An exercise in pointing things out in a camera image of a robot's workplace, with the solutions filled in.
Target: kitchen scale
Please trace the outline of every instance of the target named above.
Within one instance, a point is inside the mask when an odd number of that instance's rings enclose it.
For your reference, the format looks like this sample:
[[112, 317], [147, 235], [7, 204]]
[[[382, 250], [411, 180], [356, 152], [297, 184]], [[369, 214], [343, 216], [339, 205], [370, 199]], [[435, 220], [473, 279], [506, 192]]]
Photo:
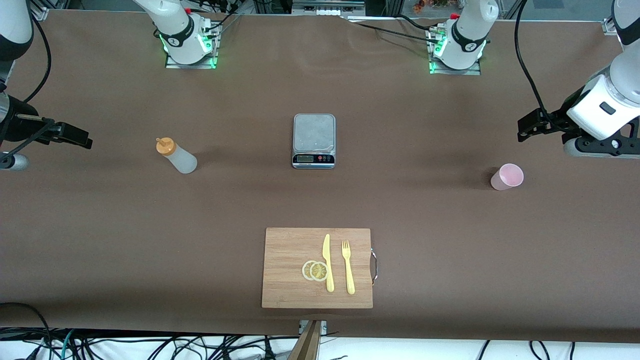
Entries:
[[335, 166], [335, 117], [331, 114], [297, 114], [293, 118], [294, 168]]

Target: citrus slice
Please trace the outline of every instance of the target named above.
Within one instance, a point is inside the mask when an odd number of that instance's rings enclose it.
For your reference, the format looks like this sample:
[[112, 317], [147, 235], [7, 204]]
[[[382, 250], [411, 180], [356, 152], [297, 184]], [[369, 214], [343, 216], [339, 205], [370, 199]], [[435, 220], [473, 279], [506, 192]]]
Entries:
[[325, 263], [320, 261], [311, 265], [311, 278], [315, 281], [324, 281], [326, 279], [327, 267]]
[[307, 280], [313, 281], [314, 279], [311, 277], [311, 266], [316, 263], [315, 260], [309, 260], [304, 265], [302, 265], [302, 276]]

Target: fork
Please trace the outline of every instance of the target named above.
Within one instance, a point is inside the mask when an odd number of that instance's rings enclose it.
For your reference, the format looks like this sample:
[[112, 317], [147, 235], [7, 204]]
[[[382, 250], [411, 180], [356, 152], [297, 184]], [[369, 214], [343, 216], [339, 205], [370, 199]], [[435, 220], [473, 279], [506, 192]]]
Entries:
[[349, 247], [349, 242], [346, 240], [342, 242], [342, 257], [347, 266], [347, 292], [353, 295], [356, 293], [356, 286], [353, 284], [353, 274], [351, 273], [351, 263], [349, 262], [351, 258], [351, 248]]

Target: yellow knife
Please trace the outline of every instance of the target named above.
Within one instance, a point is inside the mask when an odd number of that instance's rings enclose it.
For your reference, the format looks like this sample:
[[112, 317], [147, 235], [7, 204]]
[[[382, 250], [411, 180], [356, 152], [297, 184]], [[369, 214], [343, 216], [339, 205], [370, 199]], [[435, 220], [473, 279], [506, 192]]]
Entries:
[[322, 257], [326, 261], [326, 290], [330, 293], [334, 290], [333, 274], [331, 273], [331, 250], [329, 249], [329, 234], [324, 237], [322, 245]]

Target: wooden cutting board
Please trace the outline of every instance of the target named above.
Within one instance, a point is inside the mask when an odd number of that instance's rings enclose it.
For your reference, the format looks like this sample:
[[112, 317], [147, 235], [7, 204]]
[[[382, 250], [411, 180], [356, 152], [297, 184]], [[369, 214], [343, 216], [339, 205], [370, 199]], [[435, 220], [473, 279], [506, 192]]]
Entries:
[[[335, 291], [324, 281], [309, 281], [302, 266], [309, 260], [325, 262], [324, 236], [331, 238], [331, 268]], [[347, 293], [342, 241], [351, 248], [351, 271], [356, 292]], [[270, 227], [264, 241], [262, 307], [282, 309], [370, 309], [373, 291], [369, 263], [370, 229]]]

